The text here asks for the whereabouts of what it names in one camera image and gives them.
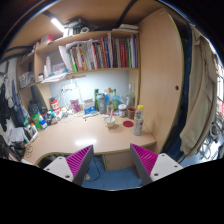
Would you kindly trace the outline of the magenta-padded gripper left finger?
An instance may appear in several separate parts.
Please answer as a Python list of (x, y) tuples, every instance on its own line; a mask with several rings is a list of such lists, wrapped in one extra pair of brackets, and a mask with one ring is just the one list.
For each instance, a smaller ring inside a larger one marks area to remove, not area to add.
[(81, 186), (93, 156), (93, 146), (89, 145), (67, 157), (57, 157), (44, 170)]

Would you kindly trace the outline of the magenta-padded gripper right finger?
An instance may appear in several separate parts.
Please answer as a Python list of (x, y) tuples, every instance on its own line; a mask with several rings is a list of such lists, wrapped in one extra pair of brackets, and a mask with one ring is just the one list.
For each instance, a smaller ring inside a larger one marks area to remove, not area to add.
[(143, 186), (182, 169), (182, 166), (167, 154), (157, 155), (135, 144), (130, 145), (130, 154)]

